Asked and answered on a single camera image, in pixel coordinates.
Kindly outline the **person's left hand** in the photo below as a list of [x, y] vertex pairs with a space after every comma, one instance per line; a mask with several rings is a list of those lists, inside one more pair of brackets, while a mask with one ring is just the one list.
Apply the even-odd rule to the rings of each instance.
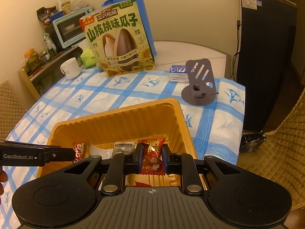
[[6, 183], [8, 180], [7, 173], [3, 170], [3, 167], [0, 167], [0, 196], [4, 194], [3, 183]]

